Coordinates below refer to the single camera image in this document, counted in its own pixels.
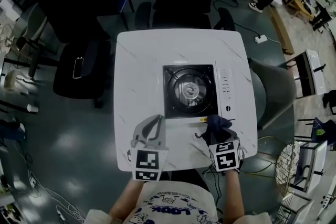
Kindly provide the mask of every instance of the tiled floor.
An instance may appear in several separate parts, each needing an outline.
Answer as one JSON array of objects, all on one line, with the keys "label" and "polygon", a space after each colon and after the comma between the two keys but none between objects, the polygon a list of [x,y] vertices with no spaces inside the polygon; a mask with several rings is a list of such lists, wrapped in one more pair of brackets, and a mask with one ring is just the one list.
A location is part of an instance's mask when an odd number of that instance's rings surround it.
[{"label": "tiled floor", "polygon": [[[305,24],[302,18],[294,17],[293,11],[284,6],[277,9],[283,22],[286,26],[288,35],[291,39],[295,55],[302,53],[305,49],[317,51],[319,54],[320,62],[326,67],[323,71],[327,91],[336,89],[336,50],[333,45],[333,38],[329,31],[326,29],[323,33],[313,31],[310,24]],[[287,60],[293,58],[292,56],[285,56]],[[322,122],[333,119],[336,116],[331,114],[329,108],[324,109],[322,104],[322,95],[313,95],[298,99],[294,103],[295,119],[311,119],[318,117]],[[311,126],[305,125],[302,122],[296,121],[295,134],[302,136],[310,136]],[[328,173],[336,174],[336,155],[334,152],[329,152],[324,169]],[[321,200],[325,192],[325,186],[330,186],[330,177],[323,176],[320,184],[309,194],[309,197],[314,199],[313,206],[306,218],[305,223],[315,223],[316,216],[321,208]],[[329,223],[329,221],[336,214],[335,204],[329,206],[323,217],[321,223]]]}]

